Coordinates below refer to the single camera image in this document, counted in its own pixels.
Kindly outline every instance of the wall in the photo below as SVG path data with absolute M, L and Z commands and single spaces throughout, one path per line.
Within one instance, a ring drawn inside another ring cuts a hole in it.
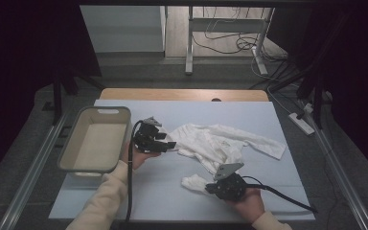
M 80 6 L 96 53 L 163 52 L 164 7 Z

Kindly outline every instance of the black curtain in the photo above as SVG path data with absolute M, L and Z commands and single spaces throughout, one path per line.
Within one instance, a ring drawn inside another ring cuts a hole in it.
M 35 91 L 61 82 L 70 93 L 74 69 L 100 76 L 77 1 L 0 1 L 0 161 L 34 106 Z
M 368 4 L 358 4 L 322 67 L 333 116 L 368 159 Z

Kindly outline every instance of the beige tray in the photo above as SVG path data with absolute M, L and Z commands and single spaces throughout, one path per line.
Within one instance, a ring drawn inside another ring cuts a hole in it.
M 118 164 L 130 133 L 128 108 L 83 108 L 62 149 L 58 166 L 79 175 L 109 173 Z

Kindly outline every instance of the wooden floor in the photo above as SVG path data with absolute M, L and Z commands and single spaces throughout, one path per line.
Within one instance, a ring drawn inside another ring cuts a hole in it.
M 263 9 L 258 8 L 215 8 L 215 7 L 194 7 L 194 17 L 226 18 L 226 22 L 234 21 L 238 18 L 261 18 Z M 168 7 L 168 18 L 166 25 L 166 57 L 182 58 L 186 56 L 188 39 L 188 7 Z M 194 39 L 198 44 L 211 47 L 224 53 L 238 51 L 236 41 L 238 34 L 219 39 L 209 39 L 208 37 L 218 37 L 230 35 L 224 33 L 211 33 L 214 25 L 211 25 L 209 33 L 194 33 Z M 254 42 L 252 38 L 256 34 L 245 34 L 245 40 Z M 245 50 L 236 54 L 226 55 L 219 52 L 197 46 L 194 42 L 194 57 L 253 57 L 251 50 Z M 279 46 L 271 42 L 268 38 L 264 40 L 265 51 L 275 57 L 283 57 L 286 52 Z

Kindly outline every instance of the gray floor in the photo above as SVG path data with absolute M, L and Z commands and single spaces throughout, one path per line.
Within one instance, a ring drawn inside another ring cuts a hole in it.
M 106 87 L 143 87 L 143 88 L 206 88 L 206 89 L 247 89 L 261 81 L 250 69 L 250 59 L 215 59 L 199 57 L 195 59 L 194 73 L 184 74 L 183 58 L 164 58 L 158 55 L 98 55 L 103 77 L 96 78 Z M 273 73 L 279 62 L 267 62 L 269 73 Z M 100 96 L 100 91 L 92 85 L 76 79 L 80 88 L 78 96 L 64 95 L 65 101 L 73 101 L 72 112 L 65 122 L 69 127 L 77 117 L 77 112 L 86 105 L 92 105 Z M 295 99 L 295 87 L 282 89 L 282 94 L 274 96 L 288 110 L 298 111 L 291 101 Z M 13 142 L 6 157 L 0 164 L 0 221 L 10 205 L 13 195 L 19 187 L 27 169 L 44 140 L 53 119 L 53 111 L 44 110 L 47 102 L 52 101 L 51 86 L 44 87 L 35 94 L 35 106 L 28 122 Z M 317 221 L 291 222 L 293 229 L 360 229 L 348 202 L 333 177 L 329 164 L 318 147 L 315 137 L 306 136 L 288 118 L 288 113 L 274 103 L 280 123 L 287 138 L 294 161 L 310 203 L 319 213 Z M 366 209 L 368 210 L 368 162 L 350 141 L 346 134 L 334 122 L 330 108 L 332 102 L 323 106 L 322 119 L 324 130 L 333 143 L 333 149 L 352 180 Z M 69 220 L 48 220 L 51 207 L 56 200 L 58 189 L 65 176 L 57 168 L 58 155 L 65 138 L 59 136 L 47 160 L 34 191 L 15 229 L 64 229 Z M 135 229 L 188 229 L 188 225 L 136 225 Z M 245 225 L 204 226 L 191 225 L 192 229 L 248 229 Z

